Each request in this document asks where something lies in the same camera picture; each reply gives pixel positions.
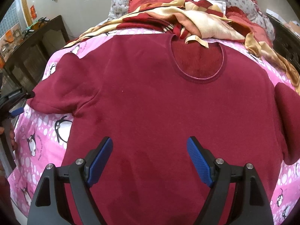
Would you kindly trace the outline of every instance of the silver bolt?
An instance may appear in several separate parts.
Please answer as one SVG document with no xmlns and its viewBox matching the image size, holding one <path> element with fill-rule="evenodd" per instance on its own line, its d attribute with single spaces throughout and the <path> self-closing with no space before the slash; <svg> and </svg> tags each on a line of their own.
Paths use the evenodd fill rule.
<svg viewBox="0 0 300 225">
<path fill-rule="evenodd" d="M 77 165 L 80 165 L 80 164 L 83 163 L 83 159 L 82 159 L 82 158 L 79 158 L 79 159 L 76 160 L 75 163 L 76 163 Z"/>
<path fill-rule="evenodd" d="M 246 164 L 246 167 L 247 167 L 248 169 L 253 169 L 253 165 L 252 165 L 251 163 L 247 163 L 247 164 Z"/>
<path fill-rule="evenodd" d="M 218 164 L 223 164 L 224 163 L 224 160 L 222 158 L 217 158 L 216 159 L 216 163 Z"/>
<path fill-rule="evenodd" d="M 53 168 L 53 164 L 52 164 L 52 163 L 49 163 L 49 164 L 46 166 L 46 168 L 47 168 L 48 170 L 50 170 L 51 168 Z"/>
</svg>

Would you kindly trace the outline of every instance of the sweatshirt sleeve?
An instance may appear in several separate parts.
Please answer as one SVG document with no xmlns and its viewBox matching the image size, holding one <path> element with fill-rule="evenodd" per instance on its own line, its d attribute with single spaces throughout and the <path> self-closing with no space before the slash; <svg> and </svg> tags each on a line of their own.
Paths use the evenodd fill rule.
<svg viewBox="0 0 300 225">
<path fill-rule="evenodd" d="M 74 114 L 97 93 L 90 80 L 92 64 L 85 61 L 74 53 L 65 54 L 55 72 L 34 88 L 35 97 L 27 104 L 45 114 Z"/>
<path fill-rule="evenodd" d="M 300 159 L 300 96 L 283 83 L 275 86 L 275 100 L 283 124 L 286 146 L 282 146 L 287 165 Z"/>
</svg>

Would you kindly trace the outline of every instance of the maroon sweatshirt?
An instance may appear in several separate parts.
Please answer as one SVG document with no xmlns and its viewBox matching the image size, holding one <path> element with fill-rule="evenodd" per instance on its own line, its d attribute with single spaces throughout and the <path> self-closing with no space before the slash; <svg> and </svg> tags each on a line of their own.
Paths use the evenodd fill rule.
<svg viewBox="0 0 300 225">
<path fill-rule="evenodd" d="M 231 165 L 252 163 L 269 199 L 282 160 L 299 159 L 299 96 L 284 84 L 274 88 L 234 49 L 215 43 L 203 50 L 170 34 L 114 36 L 81 59 L 65 54 L 28 100 L 42 113 L 73 114 L 62 165 L 112 138 L 112 155 L 91 189 L 109 225 L 193 224 L 209 188 L 187 153 L 190 136 Z"/>
</svg>

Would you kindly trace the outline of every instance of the pink bedsheet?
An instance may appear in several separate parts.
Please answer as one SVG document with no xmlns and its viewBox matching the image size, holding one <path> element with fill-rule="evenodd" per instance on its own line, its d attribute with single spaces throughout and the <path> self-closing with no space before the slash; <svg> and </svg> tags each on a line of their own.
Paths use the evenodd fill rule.
<svg viewBox="0 0 300 225">
<path fill-rule="evenodd" d="M 152 33 L 161 32 L 137 28 L 116 30 L 93 37 L 71 48 L 62 49 L 54 53 L 49 59 L 43 80 L 55 71 L 57 62 L 65 53 L 73 52 L 79 58 L 82 58 L 114 35 Z M 266 70 L 274 85 L 282 82 L 294 89 L 284 72 L 274 68 L 263 58 L 259 59 L 248 54 L 242 44 L 217 39 L 207 39 L 206 41 L 209 43 L 219 41 L 240 51 Z M 19 144 L 19 148 L 16 151 L 17 168 L 8 178 L 8 181 L 10 183 L 11 198 L 25 216 L 28 216 L 31 198 L 45 166 L 48 163 L 53 163 L 59 167 L 62 163 L 72 121 L 73 117 L 71 114 L 45 115 L 34 111 L 28 105 L 25 106 L 25 111 L 18 120 L 15 129 L 16 141 Z M 287 166 L 284 162 L 281 164 L 278 183 L 270 202 L 275 225 L 282 223 L 300 197 L 299 163 L 300 161 L 292 166 Z"/>
</svg>

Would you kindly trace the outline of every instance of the blue gripper pad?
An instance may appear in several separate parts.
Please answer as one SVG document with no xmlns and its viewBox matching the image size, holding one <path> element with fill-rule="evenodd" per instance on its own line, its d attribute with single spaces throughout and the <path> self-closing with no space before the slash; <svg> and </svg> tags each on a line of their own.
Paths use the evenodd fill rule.
<svg viewBox="0 0 300 225">
<path fill-rule="evenodd" d="M 15 118 L 16 116 L 22 114 L 23 112 L 24 112 L 24 107 L 20 107 L 16 110 L 12 111 L 10 114 L 11 114 L 12 117 Z"/>
<path fill-rule="evenodd" d="M 99 181 L 99 178 L 104 170 L 104 167 L 113 151 L 113 141 L 109 138 L 103 145 L 98 155 L 91 164 L 88 172 L 87 185 L 89 188 Z"/>
<path fill-rule="evenodd" d="M 210 168 L 192 138 L 188 138 L 187 140 L 187 152 L 190 155 L 201 181 L 211 187 L 214 182 L 211 178 Z"/>
</svg>

